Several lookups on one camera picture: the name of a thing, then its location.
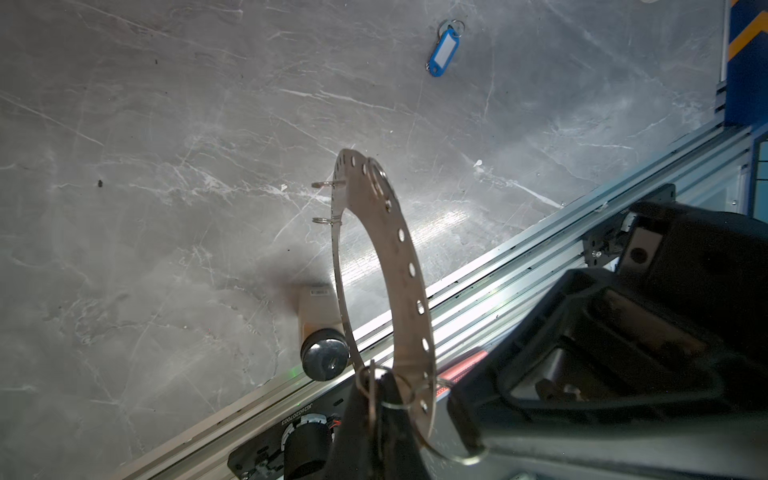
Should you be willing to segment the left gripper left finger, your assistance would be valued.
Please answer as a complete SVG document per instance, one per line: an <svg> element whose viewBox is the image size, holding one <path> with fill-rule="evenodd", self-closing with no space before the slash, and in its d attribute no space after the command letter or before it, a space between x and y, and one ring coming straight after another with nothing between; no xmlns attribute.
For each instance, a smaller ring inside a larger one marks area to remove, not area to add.
<svg viewBox="0 0 768 480"><path fill-rule="evenodd" d="M323 471L324 479L378 479L380 389L375 378L354 385Z"/></svg>

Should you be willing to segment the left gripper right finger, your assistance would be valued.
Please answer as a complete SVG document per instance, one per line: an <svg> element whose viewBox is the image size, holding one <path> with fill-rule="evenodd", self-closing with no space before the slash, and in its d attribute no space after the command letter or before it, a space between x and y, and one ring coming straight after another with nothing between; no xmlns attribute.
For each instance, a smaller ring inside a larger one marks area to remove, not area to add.
<svg viewBox="0 0 768 480"><path fill-rule="evenodd" d="M392 374L379 379L379 478L430 479Z"/></svg>

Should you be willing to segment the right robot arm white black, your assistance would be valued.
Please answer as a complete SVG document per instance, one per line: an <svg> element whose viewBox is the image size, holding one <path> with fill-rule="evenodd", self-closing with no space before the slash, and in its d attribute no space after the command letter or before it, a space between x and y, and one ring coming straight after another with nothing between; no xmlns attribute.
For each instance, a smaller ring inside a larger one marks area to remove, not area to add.
<svg viewBox="0 0 768 480"><path fill-rule="evenodd" d="M767 475L767 227L639 201L615 270L566 271L451 390L469 461Z"/></svg>

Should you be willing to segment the blue key tag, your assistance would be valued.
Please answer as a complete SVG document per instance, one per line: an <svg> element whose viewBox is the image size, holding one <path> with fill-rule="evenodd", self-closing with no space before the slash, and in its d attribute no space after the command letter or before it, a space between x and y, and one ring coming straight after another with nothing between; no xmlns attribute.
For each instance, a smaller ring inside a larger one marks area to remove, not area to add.
<svg viewBox="0 0 768 480"><path fill-rule="evenodd" d="M453 59L460 45L460 39L466 29L462 20L444 21L438 28L438 40L425 68L435 78L441 77Z"/></svg>

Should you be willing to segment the perforated metal ring disc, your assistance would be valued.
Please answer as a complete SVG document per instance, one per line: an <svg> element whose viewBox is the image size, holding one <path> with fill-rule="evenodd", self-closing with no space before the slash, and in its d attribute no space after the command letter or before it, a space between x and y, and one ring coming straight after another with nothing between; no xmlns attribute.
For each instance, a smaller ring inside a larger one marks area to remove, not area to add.
<svg viewBox="0 0 768 480"><path fill-rule="evenodd" d="M332 178L313 186L331 189L330 216L313 221L331 229L335 289L354 369L360 370L366 363L354 338L342 280L339 244L345 213L360 221L374 247L390 306L392 371L415 432L427 440L434 425L437 393L432 320L422 271L395 190L375 159L353 149L341 150Z"/></svg>

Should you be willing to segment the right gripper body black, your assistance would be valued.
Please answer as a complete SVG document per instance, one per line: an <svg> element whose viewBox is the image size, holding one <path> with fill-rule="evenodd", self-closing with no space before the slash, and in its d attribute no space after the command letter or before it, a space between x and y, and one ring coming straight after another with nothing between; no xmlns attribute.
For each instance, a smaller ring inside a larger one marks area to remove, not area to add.
<svg viewBox="0 0 768 480"><path fill-rule="evenodd" d="M448 412L468 449L543 467L763 479L767 316L572 270L458 382Z"/></svg>

